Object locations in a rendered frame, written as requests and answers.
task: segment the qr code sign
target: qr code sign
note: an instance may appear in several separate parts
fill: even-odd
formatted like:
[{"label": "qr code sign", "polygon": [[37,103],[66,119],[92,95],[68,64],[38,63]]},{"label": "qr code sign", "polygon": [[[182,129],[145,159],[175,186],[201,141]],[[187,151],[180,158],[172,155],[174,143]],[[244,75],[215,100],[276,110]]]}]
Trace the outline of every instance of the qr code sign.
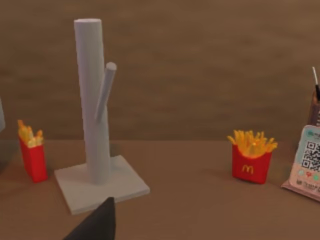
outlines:
[{"label": "qr code sign", "polygon": [[308,141],[306,143],[301,166],[303,168],[320,172],[320,144]]}]

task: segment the wooden table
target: wooden table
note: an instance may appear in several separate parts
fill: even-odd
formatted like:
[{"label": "wooden table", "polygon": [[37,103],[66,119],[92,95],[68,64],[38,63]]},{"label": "wooden table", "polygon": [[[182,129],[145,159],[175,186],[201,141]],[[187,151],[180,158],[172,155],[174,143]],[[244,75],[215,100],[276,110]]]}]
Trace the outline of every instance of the wooden table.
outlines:
[{"label": "wooden table", "polygon": [[[280,188],[294,158],[279,144],[264,185],[231,177],[231,146],[219,141],[119,141],[151,194],[117,203],[117,240],[295,240],[319,236],[320,204]],[[85,161],[82,141],[47,141],[51,169]],[[33,184],[16,142],[0,142],[0,239],[59,240],[88,213],[71,216],[54,175]],[[303,233],[304,229],[312,231]]]}]

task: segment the red carton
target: red carton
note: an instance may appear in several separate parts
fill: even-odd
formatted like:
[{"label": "red carton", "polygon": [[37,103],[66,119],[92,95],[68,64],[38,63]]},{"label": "red carton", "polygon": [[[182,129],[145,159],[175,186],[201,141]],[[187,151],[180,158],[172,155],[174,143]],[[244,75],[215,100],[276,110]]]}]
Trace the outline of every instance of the red carton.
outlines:
[{"label": "red carton", "polygon": [[44,146],[28,147],[19,137],[23,164],[34,183],[48,179]]},{"label": "red carton", "polygon": [[267,152],[256,158],[246,157],[237,145],[232,145],[232,176],[257,184],[266,183],[271,155]]}]

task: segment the golden arches logo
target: golden arches logo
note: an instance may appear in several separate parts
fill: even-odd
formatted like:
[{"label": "golden arches logo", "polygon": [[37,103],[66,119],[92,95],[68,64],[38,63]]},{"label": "golden arches logo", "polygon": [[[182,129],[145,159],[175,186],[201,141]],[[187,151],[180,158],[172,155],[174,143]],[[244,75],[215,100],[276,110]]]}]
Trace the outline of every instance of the golden arches logo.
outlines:
[{"label": "golden arches logo", "polygon": [[246,171],[247,173],[250,173],[251,175],[254,174],[254,167],[253,166],[248,166],[248,165],[243,165],[242,167],[242,172]]}]

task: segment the brown background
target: brown background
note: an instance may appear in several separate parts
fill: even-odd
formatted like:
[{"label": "brown background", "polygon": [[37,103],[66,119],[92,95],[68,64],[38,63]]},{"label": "brown background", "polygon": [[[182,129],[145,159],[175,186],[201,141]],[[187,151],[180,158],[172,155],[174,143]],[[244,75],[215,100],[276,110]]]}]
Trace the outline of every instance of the brown background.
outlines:
[{"label": "brown background", "polygon": [[73,20],[101,18],[114,140],[296,138],[320,72],[315,0],[10,0],[0,7],[0,96],[48,139],[80,139]]}]

